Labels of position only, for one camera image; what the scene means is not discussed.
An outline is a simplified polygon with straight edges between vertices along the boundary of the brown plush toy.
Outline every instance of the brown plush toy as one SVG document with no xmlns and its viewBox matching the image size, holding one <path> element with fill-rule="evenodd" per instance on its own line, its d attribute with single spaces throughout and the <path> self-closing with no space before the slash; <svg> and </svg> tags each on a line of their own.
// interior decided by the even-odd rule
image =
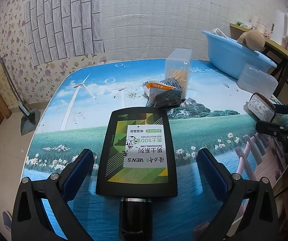
<svg viewBox="0 0 288 241">
<path fill-rule="evenodd" d="M 264 48 L 265 38 L 258 30 L 251 30 L 246 33 L 242 33 L 237 43 L 248 47 L 253 51 L 260 51 Z"/>
</svg>

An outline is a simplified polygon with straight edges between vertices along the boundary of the white brick wall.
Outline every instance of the white brick wall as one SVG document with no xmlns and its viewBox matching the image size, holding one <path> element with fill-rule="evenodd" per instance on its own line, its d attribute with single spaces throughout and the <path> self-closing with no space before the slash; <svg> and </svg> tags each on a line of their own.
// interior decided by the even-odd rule
<svg viewBox="0 0 288 241">
<path fill-rule="evenodd" d="M 165 58 L 174 48 L 195 50 L 207 60 L 202 30 L 249 21 L 252 14 L 271 28 L 274 10 L 288 12 L 288 0 L 100 0 L 108 60 Z"/>
</svg>

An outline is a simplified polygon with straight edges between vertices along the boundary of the silver screw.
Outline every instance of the silver screw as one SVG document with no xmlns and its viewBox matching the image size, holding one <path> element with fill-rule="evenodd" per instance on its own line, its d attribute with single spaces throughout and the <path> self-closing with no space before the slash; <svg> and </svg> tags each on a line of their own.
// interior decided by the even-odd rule
<svg viewBox="0 0 288 241">
<path fill-rule="evenodd" d="M 238 173 L 233 173 L 232 174 L 232 178 L 235 179 L 235 180 L 239 180 L 239 179 L 241 179 L 241 176 Z"/>
<path fill-rule="evenodd" d="M 55 180 L 59 177 L 59 175 L 57 173 L 53 173 L 50 175 L 50 179 Z"/>
<path fill-rule="evenodd" d="M 28 181 L 29 181 L 29 178 L 23 178 L 21 182 L 22 182 L 23 184 L 26 184 Z"/>
<path fill-rule="evenodd" d="M 264 178 L 262 178 L 262 182 L 265 183 L 265 184 L 267 184 L 267 183 L 269 183 L 269 180 L 268 180 L 268 178 L 265 178 L 265 177 L 264 177 Z"/>
</svg>

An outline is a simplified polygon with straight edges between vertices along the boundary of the blue tub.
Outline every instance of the blue tub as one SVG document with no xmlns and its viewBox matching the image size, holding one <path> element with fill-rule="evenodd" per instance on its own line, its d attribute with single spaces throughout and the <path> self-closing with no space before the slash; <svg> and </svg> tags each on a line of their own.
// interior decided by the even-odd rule
<svg viewBox="0 0 288 241">
<path fill-rule="evenodd" d="M 260 52 L 238 44 L 231 38 L 223 38 L 208 31 L 202 31 L 207 36 L 208 57 L 211 63 L 226 74 L 238 79 L 245 63 L 262 71 L 276 64 Z"/>
</svg>

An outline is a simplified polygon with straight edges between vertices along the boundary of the blue gripper pad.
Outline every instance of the blue gripper pad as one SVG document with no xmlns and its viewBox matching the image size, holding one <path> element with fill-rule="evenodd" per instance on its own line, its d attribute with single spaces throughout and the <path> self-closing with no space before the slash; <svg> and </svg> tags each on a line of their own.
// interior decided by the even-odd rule
<svg viewBox="0 0 288 241">
<path fill-rule="evenodd" d="M 64 168 L 58 181 L 58 187 L 65 202 L 75 198 L 87 174 L 90 173 L 91 175 L 93 166 L 94 156 L 92 151 L 84 149 L 73 163 L 69 163 Z"/>
<path fill-rule="evenodd" d="M 203 173 L 217 200 L 225 202 L 228 192 L 232 188 L 230 172 L 218 163 L 207 148 L 202 148 L 197 153 L 196 163 L 199 171 Z"/>
</svg>

